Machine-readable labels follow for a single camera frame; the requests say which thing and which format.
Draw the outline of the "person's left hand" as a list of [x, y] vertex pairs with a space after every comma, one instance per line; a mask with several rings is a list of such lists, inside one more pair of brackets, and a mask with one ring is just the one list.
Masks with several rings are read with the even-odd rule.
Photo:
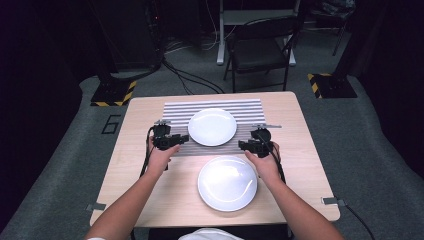
[[159, 178], [167, 168], [171, 157], [180, 150], [179, 145], [175, 145], [167, 150], [160, 150], [153, 144], [153, 138], [148, 140], [148, 166], [144, 175]]

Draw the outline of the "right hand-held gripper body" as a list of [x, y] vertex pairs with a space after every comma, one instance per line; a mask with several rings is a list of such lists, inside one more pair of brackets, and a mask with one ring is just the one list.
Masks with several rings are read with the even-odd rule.
[[257, 125], [257, 129], [251, 131], [249, 143], [253, 146], [253, 152], [259, 157], [264, 158], [271, 154], [274, 158], [279, 158], [280, 154], [277, 147], [271, 141], [271, 133], [266, 125]]

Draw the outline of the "person's right hand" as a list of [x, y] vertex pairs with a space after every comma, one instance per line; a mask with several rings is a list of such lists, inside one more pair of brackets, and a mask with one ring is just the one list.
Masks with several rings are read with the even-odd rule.
[[251, 161], [258, 173], [258, 176], [266, 183], [272, 183], [280, 179], [279, 170], [275, 161], [275, 156], [279, 154], [279, 145], [273, 143], [273, 153], [266, 157], [259, 158], [248, 150], [244, 151], [245, 156]]

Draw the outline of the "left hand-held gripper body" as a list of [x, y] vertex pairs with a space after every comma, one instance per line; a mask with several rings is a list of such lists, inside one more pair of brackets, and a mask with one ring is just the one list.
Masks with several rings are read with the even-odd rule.
[[169, 134], [171, 127], [167, 120], [158, 120], [153, 126], [153, 144], [159, 150], [167, 150], [172, 147]]

